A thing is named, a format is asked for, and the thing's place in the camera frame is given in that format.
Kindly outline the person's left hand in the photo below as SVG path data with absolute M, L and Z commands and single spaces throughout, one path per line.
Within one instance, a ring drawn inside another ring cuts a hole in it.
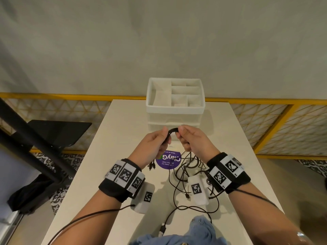
M 158 131 L 147 134 L 128 157 L 141 169 L 147 167 L 153 160 L 160 158 L 171 143 L 170 136 L 168 140 L 158 140 Z

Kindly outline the person's right hand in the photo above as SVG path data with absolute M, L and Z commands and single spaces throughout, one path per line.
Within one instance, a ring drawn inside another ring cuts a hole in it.
M 199 128 L 191 127 L 190 135 L 180 135 L 178 132 L 175 134 L 185 151 L 193 152 L 205 164 L 220 154 L 218 148 Z

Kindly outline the person's left forearm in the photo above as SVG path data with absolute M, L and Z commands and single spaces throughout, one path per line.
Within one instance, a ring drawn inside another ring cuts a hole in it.
M 51 245 L 104 245 L 121 205 L 98 190 Z

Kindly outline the person's right forearm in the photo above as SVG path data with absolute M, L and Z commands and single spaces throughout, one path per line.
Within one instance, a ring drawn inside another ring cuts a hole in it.
M 251 182 L 228 196 L 253 245 L 314 245 Z

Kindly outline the white fabric divided organizer box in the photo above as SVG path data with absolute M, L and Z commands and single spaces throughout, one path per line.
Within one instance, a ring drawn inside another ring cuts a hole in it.
M 205 94 L 200 79 L 149 78 L 146 94 L 150 132 L 187 124 L 199 127 L 205 111 Z

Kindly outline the purple round sticker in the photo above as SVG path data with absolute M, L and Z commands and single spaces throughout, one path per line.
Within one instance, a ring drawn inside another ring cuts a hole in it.
M 166 150 L 159 159 L 156 159 L 156 164 L 162 169 L 175 169 L 181 163 L 182 154 L 176 151 Z

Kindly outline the black wristband with marker tags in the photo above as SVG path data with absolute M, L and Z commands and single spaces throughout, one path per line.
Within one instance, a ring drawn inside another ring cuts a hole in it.
M 207 162 L 205 174 L 218 193 L 230 194 L 242 185 L 251 182 L 243 165 L 231 154 L 221 152 Z
M 123 203 L 127 198 L 134 199 L 145 181 L 142 169 L 129 159 L 114 163 L 99 185 L 99 190 Z

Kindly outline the black and white patterned rug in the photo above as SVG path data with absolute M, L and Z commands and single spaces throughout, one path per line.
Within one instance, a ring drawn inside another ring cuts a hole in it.
M 51 159 L 44 155 L 44 153 L 35 153 L 35 156 L 48 168 L 52 171 L 59 171 L 60 168 L 56 169 L 56 165 L 51 161 Z M 84 154 L 62 154 L 62 158 L 68 162 L 76 171 L 79 169 L 83 159 Z M 52 195 L 49 197 L 49 201 L 51 204 L 52 211 L 54 215 L 57 214 L 66 193 L 68 192 L 69 185 L 56 190 Z

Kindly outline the yellow framed lattice railing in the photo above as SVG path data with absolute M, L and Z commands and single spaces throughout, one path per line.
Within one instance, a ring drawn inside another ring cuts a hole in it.
M 70 94 L 35 94 L 35 93 L 4 93 L 0 92 L 0 98 L 5 99 L 41 99 L 41 100 L 76 100 L 76 101 L 106 101 L 113 100 L 145 100 L 145 96 L 110 96 L 110 95 L 70 95 Z M 327 100 L 312 99 L 242 99 L 242 98 L 206 98 L 206 102 L 221 102 L 229 104 L 271 104 L 271 105 L 327 105 Z M 303 159 L 303 160 L 327 160 L 327 156 L 305 155 L 264 155 L 255 152 L 261 158 L 275 159 Z

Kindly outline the blue denim garment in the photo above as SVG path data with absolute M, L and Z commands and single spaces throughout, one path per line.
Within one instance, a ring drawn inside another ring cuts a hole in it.
M 129 245 L 228 245 L 224 237 L 216 237 L 211 222 L 204 216 L 195 216 L 184 235 L 165 235 L 154 237 L 143 235 Z

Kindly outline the black bag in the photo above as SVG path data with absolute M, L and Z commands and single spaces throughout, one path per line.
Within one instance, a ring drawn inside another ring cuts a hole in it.
M 14 192 L 7 200 L 7 204 L 13 212 L 31 214 L 47 198 L 50 198 L 57 190 L 70 185 L 71 182 L 72 179 L 69 177 L 64 177 L 62 181 L 55 182 L 46 175 L 40 174 L 30 184 Z

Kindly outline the black metal frame beams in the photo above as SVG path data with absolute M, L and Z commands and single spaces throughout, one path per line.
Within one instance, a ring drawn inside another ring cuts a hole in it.
M 36 146 L 70 177 L 75 177 L 76 170 L 66 162 L 57 148 L 42 138 L 24 119 L 19 116 L 2 98 L 0 98 L 0 118 L 19 133 L 25 140 Z

